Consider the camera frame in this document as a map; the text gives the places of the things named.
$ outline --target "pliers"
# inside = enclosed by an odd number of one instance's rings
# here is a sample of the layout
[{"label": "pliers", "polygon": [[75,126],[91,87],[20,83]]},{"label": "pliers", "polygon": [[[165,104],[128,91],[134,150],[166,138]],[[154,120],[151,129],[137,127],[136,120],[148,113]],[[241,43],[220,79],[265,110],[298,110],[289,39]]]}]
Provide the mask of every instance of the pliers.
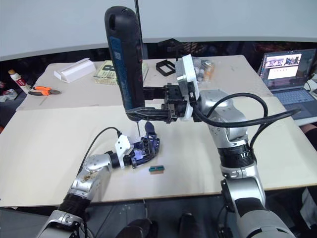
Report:
[{"label": "pliers", "polygon": [[34,96],[43,96],[43,95],[48,96],[50,94],[60,94],[58,90],[54,90],[54,89],[42,87],[42,86],[33,87],[32,89],[38,91],[38,92],[29,91],[29,94]]}]

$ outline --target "glue bottle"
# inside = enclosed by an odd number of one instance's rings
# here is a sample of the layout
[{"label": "glue bottle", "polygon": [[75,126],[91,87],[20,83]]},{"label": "glue bottle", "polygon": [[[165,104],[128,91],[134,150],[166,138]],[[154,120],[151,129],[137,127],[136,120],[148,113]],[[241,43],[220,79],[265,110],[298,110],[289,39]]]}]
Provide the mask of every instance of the glue bottle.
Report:
[{"label": "glue bottle", "polygon": [[20,74],[16,73],[13,69],[9,70],[8,73],[26,94],[31,90],[30,86],[24,81]]}]

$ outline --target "white box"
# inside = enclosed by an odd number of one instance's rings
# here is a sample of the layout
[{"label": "white box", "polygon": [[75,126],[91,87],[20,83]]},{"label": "white box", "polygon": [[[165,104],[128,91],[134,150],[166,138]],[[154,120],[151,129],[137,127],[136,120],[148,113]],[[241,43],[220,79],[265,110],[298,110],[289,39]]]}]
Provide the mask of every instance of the white box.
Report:
[{"label": "white box", "polygon": [[65,83],[71,83],[94,71],[96,71],[94,63],[89,58],[85,58],[65,68],[54,71],[54,76]]}]

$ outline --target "laptop screen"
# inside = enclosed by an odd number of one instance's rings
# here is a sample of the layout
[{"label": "laptop screen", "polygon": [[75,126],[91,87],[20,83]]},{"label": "laptop screen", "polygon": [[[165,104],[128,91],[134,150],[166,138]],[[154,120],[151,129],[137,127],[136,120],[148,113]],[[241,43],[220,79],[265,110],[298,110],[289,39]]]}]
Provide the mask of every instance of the laptop screen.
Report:
[{"label": "laptop screen", "polygon": [[260,77],[270,90],[303,86],[309,75],[316,49],[264,54]]}]

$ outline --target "drill bit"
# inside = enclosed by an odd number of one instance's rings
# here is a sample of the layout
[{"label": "drill bit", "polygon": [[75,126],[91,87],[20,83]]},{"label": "drill bit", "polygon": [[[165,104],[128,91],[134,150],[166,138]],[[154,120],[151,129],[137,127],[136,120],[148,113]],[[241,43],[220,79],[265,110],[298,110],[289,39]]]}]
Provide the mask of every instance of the drill bit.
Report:
[{"label": "drill bit", "polygon": [[139,127],[139,122],[138,122],[138,121],[137,121],[137,126],[138,126],[139,137],[141,137],[141,134],[140,134],[140,127]]}]

